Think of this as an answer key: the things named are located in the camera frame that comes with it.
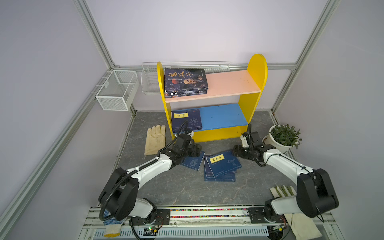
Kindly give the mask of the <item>blue yellow-label book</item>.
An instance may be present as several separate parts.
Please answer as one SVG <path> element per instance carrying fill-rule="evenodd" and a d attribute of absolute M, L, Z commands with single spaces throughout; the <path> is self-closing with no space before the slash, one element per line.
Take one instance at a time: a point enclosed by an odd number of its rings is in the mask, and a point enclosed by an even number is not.
<path fill-rule="evenodd" d="M 186 130 L 186 128 L 182 128 L 180 130 L 181 133 L 183 133 L 184 131 Z M 196 131 L 201 131 L 202 128 L 198 127 L 198 128 L 188 128 L 188 131 L 193 131 L 193 132 L 196 132 Z M 179 132 L 179 129 L 173 129 L 173 133 L 174 134 L 177 134 Z"/>
<path fill-rule="evenodd" d="M 172 111 L 171 117 L 173 132 L 177 132 L 185 121 L 188 121 L 188 128 L 192 131 L 203 129 L 200 109 Z"/>
<path fill-rule="evenodd" d="M 204 156 L 205 152 L 201 151 L 198 157 L 186 157 L 181 163 L 181 165 L 189 169 L 198 171 L 203 162 Z"/>

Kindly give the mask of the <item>purple book with old man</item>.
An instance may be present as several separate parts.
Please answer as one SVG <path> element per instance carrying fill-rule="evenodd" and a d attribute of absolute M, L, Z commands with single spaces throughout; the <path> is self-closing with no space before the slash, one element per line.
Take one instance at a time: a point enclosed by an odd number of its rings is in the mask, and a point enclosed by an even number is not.
<path fill-rule="evenodd" d="M 198 96 L 198 95 L 206 95 L 207 92 L 198 92 L 198 93 L 166 93 L 165 98 L 166 99 L 172 99 L 172 98 L 181 98 L 181 97 L 190 97 L 190 96 Z"/>

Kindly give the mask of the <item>dark wolf cover book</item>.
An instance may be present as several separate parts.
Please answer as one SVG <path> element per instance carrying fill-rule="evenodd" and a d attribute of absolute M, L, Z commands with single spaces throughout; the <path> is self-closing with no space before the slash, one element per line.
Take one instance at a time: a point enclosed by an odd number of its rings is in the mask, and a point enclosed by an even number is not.
<path fill-rule="evenodd" d="M 189 91 L 176 91 L 172 93 L 186 93 L 186 94 L 191 94 L 191 93 L 198 93 L 198 92 L 208 92 L 208 90 L 189 90 Z"/>

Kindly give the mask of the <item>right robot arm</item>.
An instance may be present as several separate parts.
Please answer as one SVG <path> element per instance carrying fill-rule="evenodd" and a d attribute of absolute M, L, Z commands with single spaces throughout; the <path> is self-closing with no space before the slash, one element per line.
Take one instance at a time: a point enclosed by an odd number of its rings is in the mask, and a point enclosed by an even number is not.
<path fill-rule="evenodd" d="M 233 149 L 235 156 L 256 162 L 260 167 L 271 166 L 283 173 L 297 186 L 294 196 L 278 197 L 265 202 L 263 214 L 273 223 L 284 214 L 304 214 L 309 218 L 339 207 L 339 200 L 327 171 L 306 167 L 287 157 L 272 145 L 264 144 L 258 132 L 247 131 L 241 135 L 241 145 Z"/>

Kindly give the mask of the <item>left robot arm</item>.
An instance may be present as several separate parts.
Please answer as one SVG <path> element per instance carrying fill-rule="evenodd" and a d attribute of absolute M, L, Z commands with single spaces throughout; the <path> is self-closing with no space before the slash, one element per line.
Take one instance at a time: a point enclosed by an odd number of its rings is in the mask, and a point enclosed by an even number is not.
<path fill-rule="evenodd" d="M 148 199 L 138 198 L 139 189 L 161 173 L 183 163 L 186 157 L 198 157 L 202 147 L 195 143 L 193 135 L 185 120 L 175 138 L 161 148 L 155 158 L 135 168 L 114 170 L 99 196 L 99 219 L 105 222 L 112 218 L 122 221 L 133 217 L 147 224 L 153 223 L 157 206 Z"/>

